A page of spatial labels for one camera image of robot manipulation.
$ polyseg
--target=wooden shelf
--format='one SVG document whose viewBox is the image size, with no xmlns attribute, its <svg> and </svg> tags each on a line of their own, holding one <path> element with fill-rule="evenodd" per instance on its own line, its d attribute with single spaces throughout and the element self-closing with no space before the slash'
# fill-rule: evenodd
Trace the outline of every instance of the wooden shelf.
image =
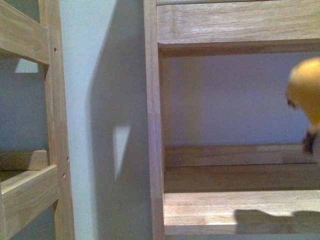
<svg viewBox="0 0 320 240">
<path fill-rule="evenodd" d="M 49 64 L 48 31 L 40 23 L 0 0 L 0 57 Z"/>
<path fill-rule="evenodd" d="M 168 167 L 166 235 L 320 233 L 315 163 Z"/>
<path fill-rule="evenodd" d="M 168 146 L 165 166 L 195 167 L 257 164 L 314 163 L 301 143 L 220 146 Z"/>
<path fill-rule="evenodd" d="M 160 57 L 320 50 L 317 0 L 158 0 L 158 4 Z"/>
<path fill-rule="evenodd" d="M 59 196 L 58 170 L 0 171 L 5 238 L 10 239 Z"/>
</svg>

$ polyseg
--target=light wood grain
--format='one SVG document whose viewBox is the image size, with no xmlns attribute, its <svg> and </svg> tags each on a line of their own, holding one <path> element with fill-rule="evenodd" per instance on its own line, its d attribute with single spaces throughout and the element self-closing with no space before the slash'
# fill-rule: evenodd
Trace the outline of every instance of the light wood grain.
<svg viewBox="0 0 320 240">
<path fill-rule="evenodd" d="M 275 54 L 275 53 L 306 53 L 320 52 L 320 40 L 309 43 L 291 41 L 289 44 L 277 44 L 274 41 L 246 42 L 246 45 L 238 43 L 187 44 L 189 47 L 179 45 L 160 44 L 159 56 L 161 58 L 172 57 L 203 57 L 235 54 Z"/>
<path fill-rule="evenodd" d="M 48 165 L 46 150 L 0 151 L 0 171 L 41 170 Z"/>
<path fill-rule="evenodd" d="M 164 240 L 164 146 L 160 109 L 157 3 L 155 0 L 144 0 L 143 3 L 152 239 Z"/>
<path fill-rule="evenodd" d="M 167 193 L 166 235 L 319 234 L 320 191 Z"/>
<path fill-rule="evenodd" d="M 320 190 L 315 163 L 167 167 L 166 193 Z"/>
<path fill-rule="evenodd" d="M 0 194 L 0 240 L 6 239 L 6 219 L 5 219 L 5 206 L 2 194 Z"/>
<path fill-rule="evenodd" d="M 158 42 L 164 45 L 280 41 L 320 38 L 318 0 L 162 5 Z"/>
<path fill-rule="evenodd" d="M 180 146 L 165 148 L 166 167 L 314 163 L 297 144 Z"/>
<path fill-rule="evenodd" d="M 12 238 L 59 195 L 58 169 L 52 165 L 40 171 L 27 171 L 1 183 L 6 238 Z"/>
<path fill-rule="evenodd" d="M 213 4 L 213 3 L 236 3 L 236 2 L 257 2 L 273 0 L 156 0 L 156 5 L 176 5 L 176 4 Z"/>
<path fill-rule="evenodd" d="M 49 63 L 46 28 L 3 0 L 0 0 L 0 49 L 2 54 Z"/>
<path fill-rule="evenodd" d="M 40 22 L 48 29 L 49 67 L 45 77 L 46 112 L 50 163 L 58 168 L 59 198 L 55 205 L 55 237 L 74 240 L 74 213 L 71 190 L 66 114 L 65 79 L 58 0 L 39 1 Z"/>
</svg>

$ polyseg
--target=yellow object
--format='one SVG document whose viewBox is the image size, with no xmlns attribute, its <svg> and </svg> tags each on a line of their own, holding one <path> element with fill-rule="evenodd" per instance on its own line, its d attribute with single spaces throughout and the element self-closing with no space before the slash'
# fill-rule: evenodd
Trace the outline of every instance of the yellow object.
<svg viewBox="0 0 320 240">
<path fill-rule="evenodd" d="M 302 61 L 290 74 L 286 97 L 313 126 L 320 125 L 320 57 Z"/>
</svg>

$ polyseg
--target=white wall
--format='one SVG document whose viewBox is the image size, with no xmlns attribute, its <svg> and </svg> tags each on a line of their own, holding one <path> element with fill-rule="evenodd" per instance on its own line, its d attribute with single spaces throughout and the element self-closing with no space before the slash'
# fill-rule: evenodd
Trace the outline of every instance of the white wall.
<svg viewBox="0 0 320 240">
<path fill-rule="evenodd" d="M 165 58 L 166 145 L 300 142 L 309 122 L 288 107 L 291 69 L 320 53 Z"/>
<path fill-rule="evenodd" d="M 150 240 L 142 0 L 60 1 L 77 240 Z"/>
</svg>

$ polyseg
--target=wooden frame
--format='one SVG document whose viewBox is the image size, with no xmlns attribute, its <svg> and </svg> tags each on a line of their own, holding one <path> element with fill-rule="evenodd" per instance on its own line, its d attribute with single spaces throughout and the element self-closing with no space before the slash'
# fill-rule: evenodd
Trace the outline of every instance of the wooden frame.
<svg viewBox="0 0 320 240">
<path fill-rule="evenodd" d="M 45 67 L 49 135 L 49 156 L 42 150 L 0 153 L 5 180 L 0 184 L 0 240 L 10 239 L 52 204 L 56 239 L 75 239 L 59 0 L 39 0 L 39 13 L 40 23 L 0 0 L 1 58 Z"/>
<path fill-rule="evenodd" d="M 164 240 L 165 234 L 241 234 L 240 230 L 235 229 L 235 222 L 232 222 L 234 219 L 232 223 L 227 223 L 231 225 L 222 226 L 215 222 L 216 218 L 209 218 L 208 212 L 203 213 L 203 218 L 197 218 L 197 205 L 188 202 L 189 197 L 196 201 L 208 197 L 210 200 L 206 201 L 202 208 L 213 209 L 208 205 L 210 201 L 221 199 L 223 203 L 223 199 L 238 198 L 239 194 L 222 192 L 202 196 L 202 193 L 198 195 L 192 193 L 195 195 L 184 195 L 181 198 L 175 193 L 169 195 L 165 193 L 165 179 L 168 179 L 168 176 L 164 177 L 159 62 L 161 57 L 318 51 L 320 50 L 320 3 L 317 0 L 306 0 L 303 4 L 299 0 L 144 0 L 144 29 L 153 240 Z M 246 167 L 236 167 L 242 171 L 249 171 Z M 314 165 L 311 168 L 309 166 L 301 166 L 301 168 L 318 171 Z M 284 166 L 284 171 L 290 172 L 293 169 L 294 167 L 292 168 L 290 164 Z M 288 176 L 287 180 L 290 181 L 292 176 Z M 305 200 L 310 199 L 308 196 L 314 196 L 313 211 L 320 211 L 318 194 L 312 192 L 313 190 L 317 191 L 318 187 L 312 188 L 311 192 L 281 193 L 271 190 L 263 198 L 271 198 L 271 202 L 273 199 L 276 206 L 280 206 L 277 199 L 283 198 L 282 194 L 291 201 L 293 201 L 289 197 L 291 194 L 292 196 L 296 194 L 297 197 Z M 302 205 L 294 207 L 292 211 L 303 210 L 300 208 Z M 232 202 L 230 205 L 222 204 L 221 209 L 230 206 L 234 210 L 235 205 Z M 179 219 L 184 213 L 185 216 L 189 214 L 194 217 Z M 263 219 L 262 222 L 259 222 L 259 218 L 256 222 L 246 221 L 245 233 L 284 233 L 278 231 L 279 227 L 281 228 L 277 222 L 280 217 L 261 219 Z M 252 224 L 273 227 L 269 231 L 259 232 L 251 228 Z M 303 233 L 303 231 L 298 229 L 296 232 L 286 233 Z"/>
</svg>

